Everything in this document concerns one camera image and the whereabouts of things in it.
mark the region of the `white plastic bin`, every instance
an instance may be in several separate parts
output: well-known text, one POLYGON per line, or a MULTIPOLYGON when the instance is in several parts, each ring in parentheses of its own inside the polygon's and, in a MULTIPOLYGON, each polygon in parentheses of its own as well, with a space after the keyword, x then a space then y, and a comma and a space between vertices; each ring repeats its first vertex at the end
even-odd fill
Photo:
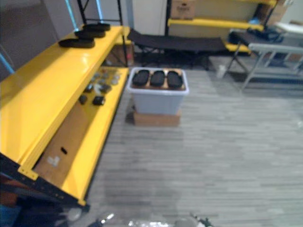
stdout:
POLYGON ((163 70, 162 68, 133 68, 128 79, 127 90, 132 93, 136 111, 141 114, 176 115, 184 96, 189 93, 186 74, 182 71, 185 90, 156 90, 132 87, 133 76, 138 70, 163 70))

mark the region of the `cardboard box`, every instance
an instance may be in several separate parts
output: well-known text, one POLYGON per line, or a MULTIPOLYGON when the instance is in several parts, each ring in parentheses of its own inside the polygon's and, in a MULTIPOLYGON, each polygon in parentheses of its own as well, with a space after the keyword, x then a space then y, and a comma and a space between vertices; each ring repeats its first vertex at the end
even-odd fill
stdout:
POLYGON ((89 120, 77 101, 45 148, 34 171, 61 187, 86 133, 89 120))
MULTIPOLYGON (((278 1, 276 7, 274 8, 270 18, 268 19, 267 25, 273 25, 276 22, 280 22, 284 14, 288 9, 289 4, 286 0, 278 1)), ((262 24, 265 23, 266 18, 270 14, 272 7, 270 5, 262 5, 257 11, 257 17, 262 24)))
POLYGON ((170 18, 193 19, 195 17, 196 0, 172 0, 170 18))
POLYGON ((136 126, 176 127, 180 124, 181 111, 177 115, 142 114, 134 111, 136 126))
MULTIPOLYGON (((128 66, 132 66, 134 64, 134 47, 132 44, 126 45, 126 53, 127 53, 127 61, 128 66)), ((123 45, 116 44, 108 56, 106 57, 106 64, 109 66, 121 66, 121 62, 117 59, 117 57, 125 63, 123 45)))

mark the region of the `yellow shelf board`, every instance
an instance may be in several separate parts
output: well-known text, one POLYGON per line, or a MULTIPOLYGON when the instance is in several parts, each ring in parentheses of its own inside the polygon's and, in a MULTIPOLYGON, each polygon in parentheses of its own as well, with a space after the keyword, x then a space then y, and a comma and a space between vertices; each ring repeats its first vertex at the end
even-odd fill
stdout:
POLYGON ((31 170, 121 34, 112 26, 95 47, 54 44, 0 83, 1 153, 31 170))
MULTIPOLYGON (((231 51, 231 52, 235 52, 238 48, 238 45, 237 44, 230 44, 230 43, 225 43, 225 47, 231 51)), ((247 46, 245 45, 241 45, 240 46, 240 49, 239 49, 240 52, 250 52, 250 50, 248 49, 247 46)))
POLYGON ((261 3, 266 4, 274 7, 276 5, 276 0, 236 0, 236 1, 246 1, 246 2, 253 2, 253 3, 261 3))
POLYGON ((118 68, 118 71, 120 72, 119 83, 112 86, 112 90, 106 94, 106 101, 103 106, 93 105, 92 100, 95 94, 94 92, 88 94, 84 109, 88 113, 90 125, 61 188, 66 193, 77 198, 79 204, 82 205, 85 204, 84 198, 87 188, 127 79, 128 68, 118 68))
MULTIPOLYGON (((129 34, 130 30, 131 30, 131 29, 130 29, 130 27, 128 27, 128 26, 124 26, 124 27, 123 27, 123 34, 124 34, 124 37, 125 37, 125 44, 126 44, 126 45, 131 45, 131 44, 132 44, 132 41, 130 41, 129 39, 127 39, 127 36, 128 36, 128 34, 129 34)), ((117 44, 117 45, 122 45, 122 44, 123 44, 122 36, 119 36, 119 37, 117 38, 116 44, 117 44)))
POLYGON ((191 26, 227 27, 227 28, 239 28, 239 29, 247 29, 251 27, 253 29, 258 29, 258 30, 263 30, 264 28, 262 25, 252 25, 247 22, 207 19, 207 18, 194 18, 193 20, 169 19, 168 26, 172 24, 191 25, 191 26))

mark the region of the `blue light strip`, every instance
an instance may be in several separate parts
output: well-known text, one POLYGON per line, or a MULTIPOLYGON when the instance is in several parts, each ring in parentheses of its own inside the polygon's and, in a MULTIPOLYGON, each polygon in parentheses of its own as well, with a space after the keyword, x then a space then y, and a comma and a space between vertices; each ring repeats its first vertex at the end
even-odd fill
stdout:
POLYGON ((10 73, 15 73, 13 68, 10 66, 10 64, 6 61, 6 59, 3 57, 1 53, 0 53, 0 60, 2 61, 2 63, 10 73))
POLYGON ((68 12, 70 14, 71 22, 72 22, 72 25, 74 26, 74 31, 79 31, 79 29, 77 27, 77 24, 76 24, 76 20, 75 20, 74 14, 72 13, 70 1, 69 0, 65 0, 65 4, 66 4, 68 12))
POLYGON ((96 4, 97 4, 99 18, 100 18, 101 22, 103 23, 103 21, 102 21, 103 15, 102 15, 101 3, 100 3, 99 0, 96 0, 96 4))

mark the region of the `black oval object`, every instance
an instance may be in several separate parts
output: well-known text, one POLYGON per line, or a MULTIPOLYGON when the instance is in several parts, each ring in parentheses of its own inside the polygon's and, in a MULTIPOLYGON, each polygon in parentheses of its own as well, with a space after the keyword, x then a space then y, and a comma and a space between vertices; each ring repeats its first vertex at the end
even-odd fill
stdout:
POLYGON ((150 72, 148 70, 140 70, 134 75, 132 83, 136 86, 144 86, 146 85, 149 76, 150 72))
POLYGON ((164 84, 165 73, 161 70, 154 71, 151 76, 151 86, 161 87, 164 84))
POLYGON ((183 85, 183 79, 175 71, 169 71, 167 73, 167 84, 170 88, 180 88, 183 85))
POLYGON ((77 36, 79 39, 102 38, 105 36, 105 31, 82 30, 82 31, 75 32, 75 36, 77 36))
POLYGON ((93 39, 63 39, 59 42, 61 47, 92 48, 95 46, 93 39))
POLYGON ((97 23, 97 24, 87 24, 83 26, 83 29, 95 29, 95 30, 101 30, 101 31, 109 31, 110 30, 110 24, 103 24, 103 23, 97 23))

